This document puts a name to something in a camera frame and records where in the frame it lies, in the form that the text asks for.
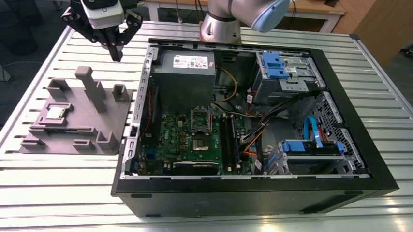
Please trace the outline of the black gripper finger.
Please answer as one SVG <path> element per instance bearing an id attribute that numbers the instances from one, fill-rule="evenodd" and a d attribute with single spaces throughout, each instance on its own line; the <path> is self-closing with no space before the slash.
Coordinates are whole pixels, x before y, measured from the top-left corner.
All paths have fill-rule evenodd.
<path id="1" fill-rule="evenodd" d="M 123 57 L 121 49 L 123 46 L 128 44 L 132 37 L 142 27 L 142 16 L 135 11 L 125 11 L 125 23 L 127 28 L 121 32 L 115 34 L 115 55 L 112 55 L 112 60 L 119 62 Z"/>
<path id="2" fill-rule="evenodd" d="M 85 39 L 92 43 L 99 42 L 103 48 L 108 50 L 112 60 L 117 60 L 117 26 L 104 29 L 93 29 L 87 18 L 77 14 L 73 7 L 67 8 L 60 18 Z"/>

